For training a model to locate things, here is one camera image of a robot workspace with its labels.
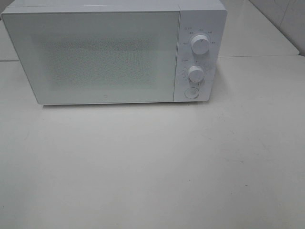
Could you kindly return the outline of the white microwave knob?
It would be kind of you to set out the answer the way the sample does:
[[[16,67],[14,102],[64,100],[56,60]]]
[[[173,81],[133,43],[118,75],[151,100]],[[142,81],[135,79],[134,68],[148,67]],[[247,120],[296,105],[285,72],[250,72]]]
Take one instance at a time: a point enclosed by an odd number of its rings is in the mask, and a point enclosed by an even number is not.
[[[199,83],[204,79],[204,71],[201,66],[194,65],[187,70],[187,76],[193,83]]]
[[[191,40],[193,53],[203,55],[209,51],[210,39],[204,34],[195,35]]]

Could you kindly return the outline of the round microwave door button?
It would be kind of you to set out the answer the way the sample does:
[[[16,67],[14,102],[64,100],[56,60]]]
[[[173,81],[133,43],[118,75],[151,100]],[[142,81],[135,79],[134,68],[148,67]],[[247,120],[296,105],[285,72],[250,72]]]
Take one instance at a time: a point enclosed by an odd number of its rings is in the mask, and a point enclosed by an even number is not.
[[[195,99],[199,95],[199,90],[195,87],[188,88],[184,93],[186,98]]]

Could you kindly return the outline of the white microwave door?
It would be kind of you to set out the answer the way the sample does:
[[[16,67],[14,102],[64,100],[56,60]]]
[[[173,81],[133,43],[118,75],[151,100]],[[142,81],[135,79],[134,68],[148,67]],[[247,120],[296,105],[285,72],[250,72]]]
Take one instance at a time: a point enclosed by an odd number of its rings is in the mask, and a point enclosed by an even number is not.
[[[180,14],[21,13],[3,21],[39,104],[173,100]]]

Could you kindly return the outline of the white microwave oven body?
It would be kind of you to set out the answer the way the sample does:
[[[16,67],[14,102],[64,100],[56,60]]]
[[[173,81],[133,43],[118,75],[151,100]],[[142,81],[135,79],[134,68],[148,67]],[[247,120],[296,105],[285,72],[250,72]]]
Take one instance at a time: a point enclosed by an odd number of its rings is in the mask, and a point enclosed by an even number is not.
[[[165,11],[177,11],[180,14],[174,93],[170,102],[208,101],[227,18],[227,10],[219,0],[16,0],[1,13],[1,19],[3,21],[4,14],[21,13]],[[198,34],[210,39],[209,51],[203,55],[193,53],[191,48],[191,40]],[[194,65],[201,66],[204,71],[204,79],[199,83],[191,82],[187,76],[187,70]],[[195,99],[184,95],[191,87],[199,90]]]

